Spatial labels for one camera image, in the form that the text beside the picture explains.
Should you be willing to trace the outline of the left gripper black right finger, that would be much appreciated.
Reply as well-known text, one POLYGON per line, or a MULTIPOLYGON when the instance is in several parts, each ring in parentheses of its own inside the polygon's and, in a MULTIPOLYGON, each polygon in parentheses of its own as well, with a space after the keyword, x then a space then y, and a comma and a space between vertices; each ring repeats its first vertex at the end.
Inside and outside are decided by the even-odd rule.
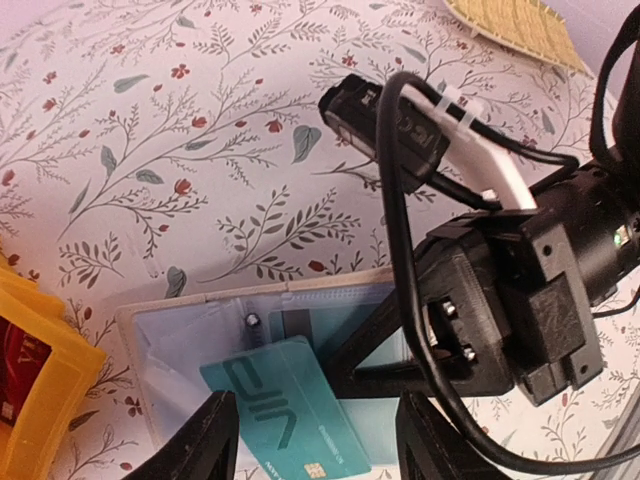
POLYGON ((395 418, 403 480, 503 479, 505 474, 478 454, 420 392, 400 396, 395 418))

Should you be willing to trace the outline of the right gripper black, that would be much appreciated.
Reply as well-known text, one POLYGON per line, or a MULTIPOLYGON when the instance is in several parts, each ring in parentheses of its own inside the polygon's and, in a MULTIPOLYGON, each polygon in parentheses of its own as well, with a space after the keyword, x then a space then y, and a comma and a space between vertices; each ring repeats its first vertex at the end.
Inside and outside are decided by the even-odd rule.
MULTIPOLYGON (((564 225, 536 213, 465 214, 415 251, 421 297, 461 397, 519 387, 539 406, 603 370, 590 301, 564 225)), ((375 287, 332 308, 324 373, 340 399, 432 389, 409 349, 397 295, 375 287)))

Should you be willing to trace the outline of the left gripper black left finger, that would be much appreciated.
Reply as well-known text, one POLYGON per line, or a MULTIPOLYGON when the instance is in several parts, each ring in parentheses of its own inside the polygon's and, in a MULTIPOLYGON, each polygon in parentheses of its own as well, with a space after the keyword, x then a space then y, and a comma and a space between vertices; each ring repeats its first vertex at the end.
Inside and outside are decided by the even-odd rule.
POLYGON ((215 391, 129 480, 232 479, 238 451, 235 394, 215 391))

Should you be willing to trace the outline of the beige card holder wallet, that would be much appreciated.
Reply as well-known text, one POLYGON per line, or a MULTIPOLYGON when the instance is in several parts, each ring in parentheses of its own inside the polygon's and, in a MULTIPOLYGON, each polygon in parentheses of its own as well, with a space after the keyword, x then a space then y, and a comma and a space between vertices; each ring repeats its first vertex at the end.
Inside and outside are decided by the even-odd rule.
POLYGON ((347 399, 321 369, 392 286, 382 267, 120 308, 154 443, 167 442, 210 393, 229 390, 243 462, 314 452, 341 474, 394 464, 397 397, 347 399))

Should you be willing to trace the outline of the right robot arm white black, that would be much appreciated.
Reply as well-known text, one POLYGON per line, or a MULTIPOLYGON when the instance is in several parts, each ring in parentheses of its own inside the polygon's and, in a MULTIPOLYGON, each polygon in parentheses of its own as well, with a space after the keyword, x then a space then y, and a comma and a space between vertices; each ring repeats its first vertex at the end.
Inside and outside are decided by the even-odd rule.
POLYGON ((323 121, 378 163, 395 289, 324 366, 341 398, 458 398, 514 387, 541 405, 604 367, 599 305, 639 264, 639 66, 611 124, 603 62, 580 164, 476 120, 412 73, 347 76, 323 121))

